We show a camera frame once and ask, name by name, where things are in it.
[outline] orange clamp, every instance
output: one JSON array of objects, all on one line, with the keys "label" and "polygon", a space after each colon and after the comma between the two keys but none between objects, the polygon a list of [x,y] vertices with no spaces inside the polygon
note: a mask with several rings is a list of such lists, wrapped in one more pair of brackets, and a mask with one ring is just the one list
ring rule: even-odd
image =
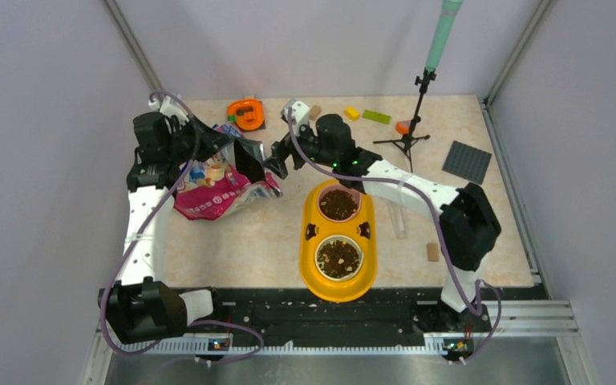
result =
[{"label": "orange clamp", "polygon": [[228,121],[235,123],[242,131],[254,131],[263,128],[263,104],[261,100],[238,100],[228,106]]}]

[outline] beige tile floor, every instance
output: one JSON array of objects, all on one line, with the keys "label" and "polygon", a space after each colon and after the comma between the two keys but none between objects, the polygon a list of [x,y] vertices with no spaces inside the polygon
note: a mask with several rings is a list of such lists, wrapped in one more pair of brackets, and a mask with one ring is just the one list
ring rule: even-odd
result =
[{"label": "beige tile floor", "polygon": [[[392,116],[384,125],[360,118],[348,121],[356,144],[381,154],[401,168],[407,168],[402,153],[392,144],[372,144],[372,140],[392,139],[395,121],[408,120],[414,111],[415,96],[302,98],[318,104],[322,113],[344,116],[345,107],[360,113],[365,109]],[[268,152],[280,140],[287,126],[279,119],[289,98],[263,99],[266,129],[247,135],[261,140]],[[193,101],[189,106],[209,125],[225,122],[225,109],[231,100]],[[464,186],[467,181],[442,171],[453,140],[493,152],[487,129],[474,95],[428,96],[421,108],[420,135],[431,139],[414,147],[415,173],[442,184]],[[326,177],[310,166],[279,180],[284,197],[254,202],[253,205],[219,221],[188,221],[173,211],[169,219],[165,281],[174,286],[217,287],[305,287],[298,271],[299,240],[302,233],[302,206],[308,192]],[[502,225],[502,234],[481,275],[496,286],[532,286],[525,251],[521,244],[509,199],[494,156],[482,184]],[[437,241],[433,224],[420,215],[407,212],[407,239],[397,240],[391,225],[387,202],[375,197],[379,272],[375,287],[442,286],[447,268],[444,261],[429,262],[427,242]]]}]

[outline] white wall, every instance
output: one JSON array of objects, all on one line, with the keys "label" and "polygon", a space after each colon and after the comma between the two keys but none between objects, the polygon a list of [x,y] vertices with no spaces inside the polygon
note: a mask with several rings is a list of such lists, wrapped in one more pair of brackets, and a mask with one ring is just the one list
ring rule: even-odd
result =
[{"label": "white wall", "polygon": [[[415,94],[441,0],[118,3],[165,87],[234,99]],[[430,92],[487,94],[538,3],[467,0]]]},{"label": "white wall", "polygon": [[616,384],[616,2],[557,2],[495,109],[548,283]]},{"label": "white wall", "polygon": [[0,384],[80,381],[147,90],[100,2],[0,0]]}]

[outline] wooden block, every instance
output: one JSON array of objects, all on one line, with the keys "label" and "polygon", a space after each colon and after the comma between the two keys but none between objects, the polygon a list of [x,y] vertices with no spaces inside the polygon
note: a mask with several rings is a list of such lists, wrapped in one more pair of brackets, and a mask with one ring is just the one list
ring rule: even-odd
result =
[{"label": "wooden block", "polygon": [[426,244],[426,256],[429,262],[438,262],[440,260],[440,251],[437,243]]},{"label": "wooden block", "polygon": [[320,116],[320,112],[322,112],[320,106],[313,106],[310,109],[310,120],[316,120]]}]

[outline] green block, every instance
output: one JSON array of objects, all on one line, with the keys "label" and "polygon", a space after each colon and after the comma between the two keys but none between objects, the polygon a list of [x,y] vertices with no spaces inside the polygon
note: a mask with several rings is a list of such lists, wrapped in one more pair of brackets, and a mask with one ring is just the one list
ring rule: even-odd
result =
[{"label": "green block", "polygon": [[391,117],[389,115],[384,115],[370,110],[365,110],[365,112],[363,112],[363,118],[374,120],[375,122],[383,124],[389,124],[391,122]]}]

